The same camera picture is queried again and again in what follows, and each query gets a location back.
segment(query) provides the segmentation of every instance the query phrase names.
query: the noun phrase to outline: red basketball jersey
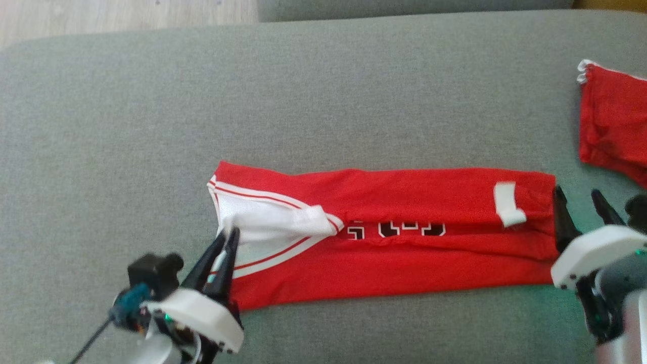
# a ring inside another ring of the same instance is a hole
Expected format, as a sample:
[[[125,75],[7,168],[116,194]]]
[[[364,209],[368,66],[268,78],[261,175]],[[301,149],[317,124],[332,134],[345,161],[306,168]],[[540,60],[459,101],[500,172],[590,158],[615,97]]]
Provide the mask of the red basketball jersey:
[[[289,176],[221,162],[208,187],[241,239],[232,297],[286,302],[549,284],[554,176],[491,168]]]

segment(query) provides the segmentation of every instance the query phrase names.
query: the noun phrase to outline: black cable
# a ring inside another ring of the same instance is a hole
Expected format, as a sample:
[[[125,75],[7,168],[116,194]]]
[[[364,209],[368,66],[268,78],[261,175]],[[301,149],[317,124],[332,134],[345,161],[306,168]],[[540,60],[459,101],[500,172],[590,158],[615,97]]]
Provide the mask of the black cable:
[[[109,325],[111,322],[113,322],[113,318],[112,318],[112,317],[108,317],[108,318],[105,320],[105,322],[101,324],[101,326],[99,327],[99,329],[97,329],[97,331],[95,331],[95,332],[94,332],[94,334],[93,334],[93,335],[90,337],[90,339],[85,343],[85,345],[81,348],[81,350],[79,350],[79,353],[77,353],[77,354],[76,354],[76,356],[74,357],[74,359],[72,359],[72,361],[70,361],[70,364],[76,364],[76,363],[78,363],[78,361],[79,361],[79,360],[81,360],[81,358],[83,357],[83,355],[85,354],[85,352],[87,351],[87,349],[89,349],[89,348],[92,346],[92,344],[94,343],[94,341],[99,337],[99,335],[101,335],[101,333],[105,330],[105,328],[107,328],[107,327],[108,327],[108,325]]]

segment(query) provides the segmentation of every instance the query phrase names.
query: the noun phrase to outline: gray fabric surface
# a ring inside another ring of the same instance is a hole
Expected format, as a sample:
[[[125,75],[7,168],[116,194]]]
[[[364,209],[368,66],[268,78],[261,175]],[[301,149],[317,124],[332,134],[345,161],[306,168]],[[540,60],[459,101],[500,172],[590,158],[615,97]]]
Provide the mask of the gray fabric surface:
[[[584,57],[646,75],[647,17],[543,11],[75,36],[0,53],[0,352],[66,362],[147,251],[193,264],[218,160],[287,173],[489,166],[588,197],[641,191],[576,154]],[[235,363],[586,363],[552,287],[285,305],[243,316]],[[111,330],[87,363],[119,354]]]
[[[259,0],[260,21],[352,19],[449,12],[568,9],[573,0]]]

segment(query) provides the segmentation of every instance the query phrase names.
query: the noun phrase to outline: robotic arm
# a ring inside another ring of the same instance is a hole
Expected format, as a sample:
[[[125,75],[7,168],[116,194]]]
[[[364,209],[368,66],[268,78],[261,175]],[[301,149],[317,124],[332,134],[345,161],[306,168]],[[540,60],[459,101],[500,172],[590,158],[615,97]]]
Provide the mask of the robotic arm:
[[[79,362],[110,323],[145,334],[145,339],[116,364],[212,364],[219,352],[237,353],[244,333],[229,292],[239,235],[237,228],[227,237],[221,233],[182,284],[177,272],[184,263],[177,254],[147,254],[134,261],[128,266],[130,289],[117,296],[108,319],[70,364]],[[207,282],[217,257],[219,271]]]
[[[591,193],[604,227],[582,234],[555,191],[557,247],[553,283],[573,290],[597,340],[598,364],[647,363],[647,197],[631,199],[629,227],[598,190]]]

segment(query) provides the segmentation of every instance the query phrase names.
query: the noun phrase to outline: cable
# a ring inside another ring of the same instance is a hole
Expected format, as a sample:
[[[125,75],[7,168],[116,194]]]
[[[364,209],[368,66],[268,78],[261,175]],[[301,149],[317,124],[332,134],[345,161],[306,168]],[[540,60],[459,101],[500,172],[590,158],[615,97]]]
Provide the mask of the cable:
[[[99,337],[99,335],[101,335],[101,333],[105,330],[105,328],[107,328],[107,327],[108,327],[108,325],[109,325],[112,321],[113,321],[112,317],[108,317],[108,318],[104,321],[104,323],[102,323],[102,324],[101,324],[101,326],[99,327],[99,329],[97,329],[97,331],[95,331],[95,332],[94,332],[94,334],[93,334],[93,335],[90,337],[90,339],[85,343],[85,345],[81,348],[81,350],[79,350],[79,353],[77,353],[77,354],[76,354],[76,356],[74,357],[74,359],[72,359],[72,361],[70,361],[70,364],[76,364],[76,363],[78,363],[78,361],[79,361],[79,360],[81,360],[81,358],[83,357],[83,355],[85,354],[85,352],[87,351],[87,349],[89,349],[89,348],[90,348],[90,346],[92,346],[92,343],[94,343],[94,341]]]
[[[195,331],[193,332],[193,342],[195,343],[195,354],[189,364],[197,364],[200,358],[200,352],[202,351],[202,340],[200,340],[200,335]]]

